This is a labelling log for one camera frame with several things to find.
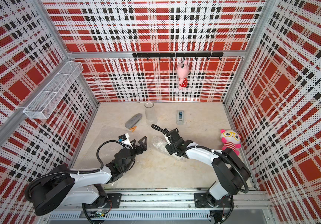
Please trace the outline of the grey tape dispenser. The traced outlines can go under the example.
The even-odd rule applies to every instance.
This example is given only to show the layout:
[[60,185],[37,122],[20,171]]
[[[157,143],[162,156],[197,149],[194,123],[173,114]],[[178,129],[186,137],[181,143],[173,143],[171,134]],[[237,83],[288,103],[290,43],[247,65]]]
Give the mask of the grey tape dispenser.
[[177,123],[177,125],[183,125],[184,124],[184,111],[183,110],[178,110],[177,111],[176,123]]

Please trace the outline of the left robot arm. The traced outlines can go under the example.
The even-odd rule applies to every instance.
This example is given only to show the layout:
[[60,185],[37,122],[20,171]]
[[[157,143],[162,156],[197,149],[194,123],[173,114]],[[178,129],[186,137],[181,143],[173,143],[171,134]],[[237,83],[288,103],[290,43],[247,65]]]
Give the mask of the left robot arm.
[[114,159],[104,164],[96,155],[100,167],[74,170],[59,165],[49,173],[33,180],[25,189],[24,196],[33,204],[35,214],[46,215],[58,207],[82,205],[84,208],[100,208],[112,204],[102,185],[119,180],[135,164],[135,157],[147,150],[147,137],[130,141],[127,134],[114,143],[122,149]]

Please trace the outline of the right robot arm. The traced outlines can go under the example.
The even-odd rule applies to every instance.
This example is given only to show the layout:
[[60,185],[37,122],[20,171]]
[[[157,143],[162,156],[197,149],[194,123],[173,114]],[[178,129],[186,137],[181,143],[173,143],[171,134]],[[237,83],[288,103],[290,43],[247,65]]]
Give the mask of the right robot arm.
[[249,192],[247,181],[251,173],[231,148],[212,150],[191,140],[184,141],[177,128],[171,131],[162,129],[161,132],[167,141],[165,148],[170,155],[197,160],[213,168],[217,181],[205,193],[210,206],[219,206],[225,197]]

